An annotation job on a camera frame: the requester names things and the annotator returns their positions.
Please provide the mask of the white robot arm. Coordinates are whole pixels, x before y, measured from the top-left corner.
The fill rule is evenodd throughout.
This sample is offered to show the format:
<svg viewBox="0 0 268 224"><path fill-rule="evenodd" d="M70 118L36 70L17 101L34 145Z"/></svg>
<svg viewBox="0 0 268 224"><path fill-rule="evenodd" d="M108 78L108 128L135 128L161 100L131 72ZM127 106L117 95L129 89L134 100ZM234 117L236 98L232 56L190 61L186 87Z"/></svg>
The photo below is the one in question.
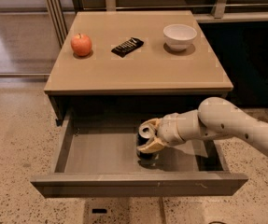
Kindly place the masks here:
<svg viewBox="0 0 268 224"><path fill-rule="evenodd" d="M210 97L195 110L143 122L138 131L147 142L137 148L155 153L189 140L237 137L268 157L268 123L252 118L227 100Z"/></svg>

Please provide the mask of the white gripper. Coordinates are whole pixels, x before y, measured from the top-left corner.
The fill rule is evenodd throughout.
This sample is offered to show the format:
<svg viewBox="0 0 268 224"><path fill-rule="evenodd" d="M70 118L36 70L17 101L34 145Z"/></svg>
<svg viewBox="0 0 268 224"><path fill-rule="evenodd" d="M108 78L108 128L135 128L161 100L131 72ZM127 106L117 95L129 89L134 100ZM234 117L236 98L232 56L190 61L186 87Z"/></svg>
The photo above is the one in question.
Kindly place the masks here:
<svg viewBox="0 0 268 224"><path fill-rule="evenodd" d="M145 132L147 129L157 130L157 137L150 138L144 145L137 150L141 153L151 154L161 151L165 146L173 147L185 143L179 135L178 123L183 116L178 113L165 115L163 118L148 119L143 122L139 130Z"/></svg>

